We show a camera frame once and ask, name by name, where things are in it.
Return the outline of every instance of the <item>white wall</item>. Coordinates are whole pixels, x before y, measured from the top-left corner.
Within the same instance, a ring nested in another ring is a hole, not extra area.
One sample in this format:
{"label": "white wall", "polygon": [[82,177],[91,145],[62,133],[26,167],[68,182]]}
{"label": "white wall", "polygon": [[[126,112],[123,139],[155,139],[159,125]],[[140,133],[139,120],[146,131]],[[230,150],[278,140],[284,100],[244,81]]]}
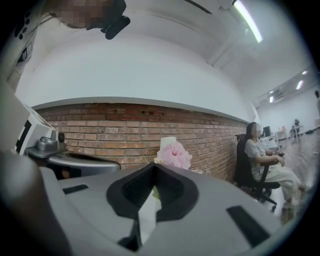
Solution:
{"label": "white wall", "polygon": [[314,129],[315,119],[319,117],[315,90],[319,90],[319,87],[311,87],[289,99],[259,108],[262,127],[270,126],[271,132],[276,132],[285,126],[289,133],[295,119],[299,119],[305,132]]}
{"label": "white wall", "polygon": [[17,97],[37,108],[84,103],[154,104],[250,121],[236,84],[200,55],[164,40],[101,34],[53,50],[20,82]]}

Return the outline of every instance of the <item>black office chair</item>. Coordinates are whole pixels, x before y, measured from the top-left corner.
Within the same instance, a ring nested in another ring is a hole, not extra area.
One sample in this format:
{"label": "black office chair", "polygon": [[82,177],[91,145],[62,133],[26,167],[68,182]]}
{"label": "black office chair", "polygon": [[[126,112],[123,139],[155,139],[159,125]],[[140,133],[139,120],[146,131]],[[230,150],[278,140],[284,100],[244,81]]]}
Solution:
{"label": "black office chair", "polygon": [[274,206],[272,212],[275,211],[277,203],[270,198],[271,191],[280,187],[278,182],[265,182],[268,174],[269,166],[276,165],[278,161],[261,163],[264,166],[264,171],[261,180],[257,181],[254,179],[249,157],[245,153],[245,134],[236,135],[237,146],[236,146],[236,167],[234,172],[234,181],[237,183],[239,188],[247,187],[251,189],[252,196],[258,201],[268,201]]}

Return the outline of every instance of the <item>gray device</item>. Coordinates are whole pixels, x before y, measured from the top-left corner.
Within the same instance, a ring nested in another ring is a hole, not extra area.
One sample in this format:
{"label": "gray device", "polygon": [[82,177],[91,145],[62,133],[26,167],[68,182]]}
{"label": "gray device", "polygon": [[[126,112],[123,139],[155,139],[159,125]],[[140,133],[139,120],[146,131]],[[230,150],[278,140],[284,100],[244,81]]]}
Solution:
{"label": "gray device", "polygon": [[[64,255],[233,256],[281,227],[265,206],[234,185],[181,168],[150,163],[57,180],[51,169],[39,171],[25,156],[8,152],[0,160],[3,201],[16,216],[29,216],[28,228]],[[163,211],[156,213],[156,228],[141,244],[137,211],[153,186]],[[33,217],[37,205],[44,208],[42,224]],[[63,246],[55,244],[53,232],[60,233]]]}

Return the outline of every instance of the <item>woman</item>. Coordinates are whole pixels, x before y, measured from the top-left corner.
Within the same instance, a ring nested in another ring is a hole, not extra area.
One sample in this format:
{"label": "woman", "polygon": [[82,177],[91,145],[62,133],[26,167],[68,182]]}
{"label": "woman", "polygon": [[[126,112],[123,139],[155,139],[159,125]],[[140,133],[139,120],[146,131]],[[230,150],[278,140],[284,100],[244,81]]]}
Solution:
{"label": "woman", "polygon": [[261,163],[267,163],[272,161],[279,161],[276,165],[271,165],[266,175],[266,182],[278,182],[282,188],[283,196],[285,199],[285,208],[292,207],[292,196],[300,190],[305,191],[301,181],[294,174],[294,172],[284,167],[285,160],[278,156],[272,155],[272,151],[266,149],[263,143],[258,139],[261,135],[261,128],[256,122],[251,122],[246,127],[245,134],[245,148],[244,151],[248,155],[251,163],[251,170],[254,179],[260,180],[264,171],[264,167],[260,166]]}

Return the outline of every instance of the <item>white pants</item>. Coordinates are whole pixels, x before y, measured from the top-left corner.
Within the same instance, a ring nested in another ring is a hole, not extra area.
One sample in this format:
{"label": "white pants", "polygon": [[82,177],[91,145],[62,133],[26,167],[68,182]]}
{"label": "white pants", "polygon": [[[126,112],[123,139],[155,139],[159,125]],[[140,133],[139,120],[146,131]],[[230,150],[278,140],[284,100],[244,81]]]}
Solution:
{"label": "white pants", "polygon": [[[255,179],[260,180],[261,176],[257,176]],[[301,185],[301,181],[295,173],[288,167],[282,167],[280,163],[270,166],[265,182],[278,182],[285,200],[291,199]]]}

